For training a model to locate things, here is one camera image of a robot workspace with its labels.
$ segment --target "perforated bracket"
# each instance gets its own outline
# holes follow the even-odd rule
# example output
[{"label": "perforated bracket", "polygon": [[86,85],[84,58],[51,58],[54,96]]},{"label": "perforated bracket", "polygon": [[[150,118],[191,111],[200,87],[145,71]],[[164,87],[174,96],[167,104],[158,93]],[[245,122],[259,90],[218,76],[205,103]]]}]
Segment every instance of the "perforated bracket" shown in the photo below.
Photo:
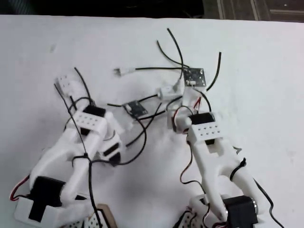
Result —
[{"label": "perforated bracket", "polygon": [[206,141],[223,137],[217,122],[201,123],[191,125],[188,131],[188,137],[191,141]]},{"label": "perforated bracket", "polygon": [[57,78],[58,84],[64,96],[72,96],[74,93],[71,79],[69,76],[61,76]]},{"label": "perforated bracket", "polygon": [[[78,127],[97,132],[98,134],[101,134],[101,132],[103,132],[103,128],[105,127],[104,122],[106,119],[97,115],[77,111],[74,114],[73,118],[75,119],[76,125]],[[75,128],[73,120],[70,120],[68,122],[67,128],[68,127]]]}]

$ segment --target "white table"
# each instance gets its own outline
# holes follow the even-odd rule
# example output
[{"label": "white table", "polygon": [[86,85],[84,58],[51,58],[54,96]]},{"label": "white table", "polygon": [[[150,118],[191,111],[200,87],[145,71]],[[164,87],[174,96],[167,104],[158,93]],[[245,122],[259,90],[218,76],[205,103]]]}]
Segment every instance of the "white table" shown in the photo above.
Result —
[{"label": "white table", "polygon": [[[179,60],[166,31],[175,35],[185,63],[203,67],[210,82],[218,52],[222,65],[208,93],[240,159],[275,203],[274,215],[286,228],[302,221],[304,178],[304,24],[207,19],[116,19],[0,16],[0,220],[3,227],[28,227],[14,220],[11,188],[28,174],[62,132],[68,114],[56,94],[55,77],[84,75],[97,103],[123,103],[173,84],[178,71],[142,71],[122,78],[116,67],[172,66],[157,49]],[[157,102],[146,104],[154,112]],[[120,228],[172,227],[195,184],[179,175],[189,161],[185,136],[158,118],[148,130],[144,153],[129,166],[94,166],[96,201],[107,203]],[[139,127],[130,132],[135,136]],[[142,146],[138,142],[125,159]],[[200,179],[195,164],[185,179]],[[27,193],[28,184],[21,187]]]}]

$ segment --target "dark background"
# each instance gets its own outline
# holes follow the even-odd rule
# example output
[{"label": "dark background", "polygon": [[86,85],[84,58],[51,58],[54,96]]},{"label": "dark background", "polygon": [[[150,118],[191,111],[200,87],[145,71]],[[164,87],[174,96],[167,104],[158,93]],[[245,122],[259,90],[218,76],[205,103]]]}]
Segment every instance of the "dark background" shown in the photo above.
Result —
[{"label": "dark background", "polygon": [[304,22],[304,0],[0,0],[0,14]]}]

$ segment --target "small circuit board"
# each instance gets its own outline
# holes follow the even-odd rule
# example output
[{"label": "small circuit board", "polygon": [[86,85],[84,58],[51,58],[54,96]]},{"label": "small circuit board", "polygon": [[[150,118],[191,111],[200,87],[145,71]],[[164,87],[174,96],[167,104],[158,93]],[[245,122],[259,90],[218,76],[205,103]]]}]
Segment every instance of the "small circuit board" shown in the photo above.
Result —
[{"label": "small circuit board", "polygon": [[125,103],[123,107],[136,118],[148,114],[148,111],[137,100]]},{"label": "small circuit board", "polygon": [[183,74],[185,86],[206,87],[203,68],[184,68]]}]

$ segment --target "connector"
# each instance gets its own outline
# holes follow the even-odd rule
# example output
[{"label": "connector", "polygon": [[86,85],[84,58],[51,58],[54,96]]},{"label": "connector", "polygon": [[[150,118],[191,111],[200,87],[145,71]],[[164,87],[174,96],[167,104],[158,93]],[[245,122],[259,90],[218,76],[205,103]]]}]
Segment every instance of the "connector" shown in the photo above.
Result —
[{"label": "connector", "polygon": [[183,84],[178,80],[174,86],[165,86],[158,89],[157,95],[162,101],[169,101],[183,95]]},{"label": "connector", "polygon": [[58,85],[64,96],[72,96],[74,93],[72,80],[68,75],[57,78]]},{"label": "connector", "polygon": [[114,72],[118,76],[124,76],[126,74],[135,72],[135,70],[136,70],[135,68],[116,68],[114,69]]}]

